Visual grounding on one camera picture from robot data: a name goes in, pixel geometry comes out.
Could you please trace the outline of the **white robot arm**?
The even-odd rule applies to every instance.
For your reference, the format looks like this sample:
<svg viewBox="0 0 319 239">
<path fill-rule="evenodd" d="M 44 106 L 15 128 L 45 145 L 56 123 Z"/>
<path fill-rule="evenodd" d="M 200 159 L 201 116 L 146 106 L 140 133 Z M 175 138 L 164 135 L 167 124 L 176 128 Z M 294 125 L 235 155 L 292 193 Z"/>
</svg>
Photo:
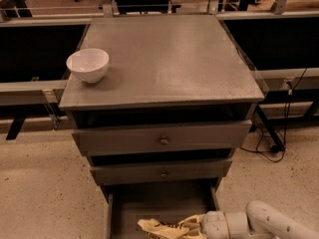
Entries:
<svg viewBox="0 0 319 239">
<path fill-rule="evenodd" d="M 271 205 L 253 200 L 245 211 L 208 211 L 179 222 L 203 239 L 319 239 L 319 232 L 281 213 Z"/>
</svg>

